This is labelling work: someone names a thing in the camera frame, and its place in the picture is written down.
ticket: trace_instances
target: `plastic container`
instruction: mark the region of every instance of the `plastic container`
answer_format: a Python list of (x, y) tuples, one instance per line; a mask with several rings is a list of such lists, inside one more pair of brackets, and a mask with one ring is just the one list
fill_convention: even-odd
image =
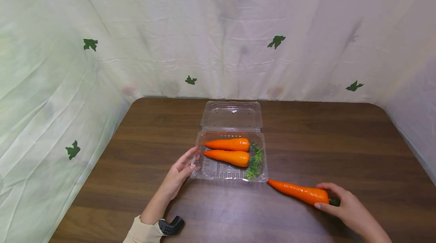
[[(266, 182), (268, 180), (268, 169), (265, 139), (260, 132), (262, 125), (262, 114), (258, 102), (207, 102), (201, 119), (202, 130), (197, 136), (198, 154), (192, 159), (192, 163), (200, 166), (201, 169), (192, 173), (190, 177), (192, 179)], [(247, 168), (241, 168), (204, 156), (204, 151), (209, 150), (204, 143), (210, 140), (239, 137), (247, 138), (250, 143), (255, 143), (263, 154), (263, 160), (258, 165), (260, 174), (254, 179), (247, 179)], [(249, 154), (250, 157), (255, 154), (252, 147), (250, 147)]]

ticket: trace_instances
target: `forearm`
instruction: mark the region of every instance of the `forearm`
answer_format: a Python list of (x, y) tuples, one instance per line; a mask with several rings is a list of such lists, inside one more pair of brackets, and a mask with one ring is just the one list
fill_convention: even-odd
[(154, 225), (163, 218), (165, 210), (170, 203), (170, 198), (164, 195), (160, 189), (154, 194), (150, 202), (141, 214), (141, 222)]
[(365, 243), (392, 243), (389, 235), (380, 226), (379, 223), (375, 223), (372, 230), (362, 235)]

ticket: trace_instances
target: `white curtain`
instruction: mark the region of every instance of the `white curtain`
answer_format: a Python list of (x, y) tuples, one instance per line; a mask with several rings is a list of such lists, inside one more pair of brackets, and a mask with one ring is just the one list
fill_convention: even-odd
[(432, 175), (433, 2), (0, 0), (0, 242), (48, 242), (140, 97), (373, 103)]

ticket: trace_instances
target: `hand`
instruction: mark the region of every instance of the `hand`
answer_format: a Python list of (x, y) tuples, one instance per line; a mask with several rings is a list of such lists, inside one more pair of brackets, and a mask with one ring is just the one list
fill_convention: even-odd
[(159, 189), (142, 212), (140, 216), (142, 223), (154, 225), (163, 218), (168, 204), (177, 196), (184, 181), (193, 171), (200, 169), (200, 167), (190, 165), (192, 155), (196, 151), (197, 147), (189, 149), (171, 166)]
[(340, 218), (367, 243), (391, 243), (384, 229), (351, 192), (329, 182), (320, 183), (316, 187), (332, 191), (341, 200), (339, 207), (327, 203), (315, 203), (316, 208)]
[(167, 176), (157, 190), (157, 194), (159, 194), (161, 198), (173, 200), (180, 191), (184, 181), (192, 174), (193, 171), (200, 169), (199, 166), (196, 167), (195, 165), (190, 164), (192, 155), (196, 151), (196, 146), (189, 149), (177, 160), (177, 162), (171, 166)]

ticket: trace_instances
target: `toy carrot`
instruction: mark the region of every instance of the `toy carrot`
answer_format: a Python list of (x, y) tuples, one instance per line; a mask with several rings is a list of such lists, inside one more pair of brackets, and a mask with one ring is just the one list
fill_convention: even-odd
[(204, 152), (204, 155), (240, 167), (247, 167), (250, 160), (250, 154), (245, 151), (208, 150)]
[(315, 203), (327, 203), (334, 206), (339, 206), (340, 201), (330, 199), (327, 191), (319, 188), (302, 187), (292, 183), (279, 182), (276, 180), (268, 180), (268, 184), (277, 191), (298, 198), (299, 200), (314, 205)]
[(232, 151), (248, 151), (250, 142), (247, 138), (219, 139), (206, 142), (205, 145), (212, 149), (223, 149)]

